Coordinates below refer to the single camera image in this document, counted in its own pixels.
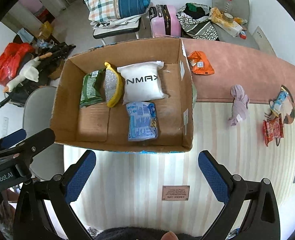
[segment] blue gripper pad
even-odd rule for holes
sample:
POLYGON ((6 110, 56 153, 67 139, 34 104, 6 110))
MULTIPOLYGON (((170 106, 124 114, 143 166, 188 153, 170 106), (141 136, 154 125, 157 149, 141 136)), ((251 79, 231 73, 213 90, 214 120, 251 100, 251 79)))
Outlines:
POLYGON ((79 197, 86 181, 92 173, 96 164, 96 156, 93 151, 87 150, 88 156, 79 166, 73 177, 66 185, 65 200, 68 204, 74 202, 79 197))
POLYGON ((24 129, 17 130, 14 133, 9 134, 8 136, 2 139, 1 147, 3 149, 9 149, 13 145, 23 141, 26 138, 26 132, 24 129))
POLYGON ((203 152, 200 152, 199 154, 198 164, 216 199, 219 202, 226 204, 229 201, 228 186, 217 169, 213 166, 212 162, 203 152))

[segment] green snack bag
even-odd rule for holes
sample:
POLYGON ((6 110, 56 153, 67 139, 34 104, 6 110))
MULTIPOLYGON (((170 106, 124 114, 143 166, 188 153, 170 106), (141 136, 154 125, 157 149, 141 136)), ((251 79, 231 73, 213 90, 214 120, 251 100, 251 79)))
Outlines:
POLYGON ((104 72, 105 68, 93 71, 84 76, 80 108, 103 102, 100 88, 104 81, 104 72))

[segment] wall switch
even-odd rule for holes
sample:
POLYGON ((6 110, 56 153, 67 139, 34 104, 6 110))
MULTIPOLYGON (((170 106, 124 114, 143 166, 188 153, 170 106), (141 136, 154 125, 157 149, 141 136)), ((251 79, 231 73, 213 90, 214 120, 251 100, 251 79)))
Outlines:
POLYGON ((7 134, 8 134, 8 127, 9 127, 9 119, 7 117, 3 117, 2 137, 7 136, 7 134))

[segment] red snack bag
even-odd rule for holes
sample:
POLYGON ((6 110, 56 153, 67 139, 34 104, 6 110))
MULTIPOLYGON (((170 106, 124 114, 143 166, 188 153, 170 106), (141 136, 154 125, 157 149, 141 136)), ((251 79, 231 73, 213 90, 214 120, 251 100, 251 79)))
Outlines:
POLYGON ((194 51, 188 55, 188 61, 192 66, 192 72, 200 75, 212 75, 214 69, 203 51, 194 51))
POLYGON ((284 137, 281 114, 272 121, 263 120, 263 135, 266 146, 268 146, 269 142, 273 141, 274 139, 280 139, 284 137))

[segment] person's finger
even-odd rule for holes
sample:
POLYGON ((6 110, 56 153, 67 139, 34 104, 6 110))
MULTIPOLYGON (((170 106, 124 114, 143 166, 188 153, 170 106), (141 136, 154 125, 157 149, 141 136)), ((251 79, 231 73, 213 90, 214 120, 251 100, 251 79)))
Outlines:
POLYGON ((161 240, 179 240, 179 239, 175 233, 173 233, 172 231, 169 231, 162 236, 161 240))

